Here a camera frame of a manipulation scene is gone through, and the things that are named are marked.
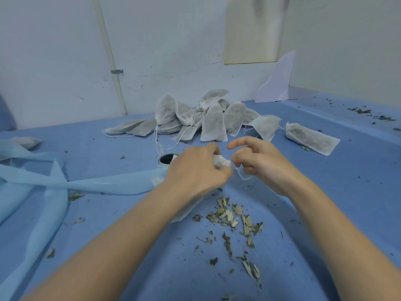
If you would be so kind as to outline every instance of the black hole of roll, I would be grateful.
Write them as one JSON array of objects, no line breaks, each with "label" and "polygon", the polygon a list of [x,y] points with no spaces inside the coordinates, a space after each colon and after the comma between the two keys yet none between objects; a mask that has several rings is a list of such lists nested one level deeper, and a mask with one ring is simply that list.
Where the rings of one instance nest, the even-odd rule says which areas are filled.
[{"label": "black hole of roll", "polygon": [[174,155],[176,155],[176,154],[163,155],[162,157],[160,157],[160,162],[162,164],[169,165],[171,163],[171,161],[173,160]]}]

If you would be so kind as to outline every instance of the white wall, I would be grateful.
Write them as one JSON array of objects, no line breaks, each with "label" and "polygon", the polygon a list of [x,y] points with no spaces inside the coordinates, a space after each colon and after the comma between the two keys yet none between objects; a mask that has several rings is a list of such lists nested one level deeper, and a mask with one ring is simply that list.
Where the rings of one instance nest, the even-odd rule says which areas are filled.
[{"label": "white wall", "polygon": [[224,65],[227,0],[100,0],[128,114],[164,94],[196,106],[211,89],[255,98],[275,63]]},{"label": "white wall", "polygon": [[290,84],[401,107],[401,0],[290,0]]},{"label": "white wall", "polygon": [[91,0],[0,0],[0,94],[19,129],[121,115]]}]

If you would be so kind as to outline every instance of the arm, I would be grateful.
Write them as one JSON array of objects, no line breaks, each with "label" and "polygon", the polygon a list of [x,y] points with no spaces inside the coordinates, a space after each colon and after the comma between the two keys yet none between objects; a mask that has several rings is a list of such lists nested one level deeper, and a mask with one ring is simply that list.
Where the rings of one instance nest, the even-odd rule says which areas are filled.
[{"label": "arm", "polygon": [[232,175],[229,167],[214,168],[213,154],[219,153],[215,143],[186,149],[171,163],[163,183],[24,301],[117,300],[175,214],[193,198],[224,185]]},{"label": "arm", "polygon": [[243,137],[227,148],[243,145],[231,160],[291,200],[321,249],[342,300],[401,300],[401,271],[318,186],[269,142]]}]

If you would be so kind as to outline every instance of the forearm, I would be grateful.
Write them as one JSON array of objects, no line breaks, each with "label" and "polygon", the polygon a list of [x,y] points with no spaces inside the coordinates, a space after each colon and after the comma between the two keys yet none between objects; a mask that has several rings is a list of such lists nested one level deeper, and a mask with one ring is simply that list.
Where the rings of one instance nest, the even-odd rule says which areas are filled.
[{"label": "forearm", "polygon": [[184,193],[159,185],[64,263],[25,301],[116,300],[176,212]]},{"label": "forearm", "polygon": [[342,300],[401,300],[401,272],[313,182],[290,199],[321,249]]}]

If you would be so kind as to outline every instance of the white pipe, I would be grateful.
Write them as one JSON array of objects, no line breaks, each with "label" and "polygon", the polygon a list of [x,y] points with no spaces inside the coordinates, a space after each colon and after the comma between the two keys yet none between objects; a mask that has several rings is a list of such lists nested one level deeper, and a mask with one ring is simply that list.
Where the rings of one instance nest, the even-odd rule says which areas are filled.
[{"label": "white pipe", "polygon": [[[107,59],[109,61],[110,70],[116,70],[112,46],[110,45],[109,35],[107,34],[106,25],[104,23],[103,11],[99,0],[92,0],[93,6],[95,7],[96,18],[98,19],[98,24],[100,28],[100,33],[102,34],[104,49],[106,50]],[[115,90],[117,92],[118,103],[120,104],[121,113],[127,115],[127,108],[125,106],[123,92],[121,91],[120,80],[118,79],[118,74],[112,74]]]}]

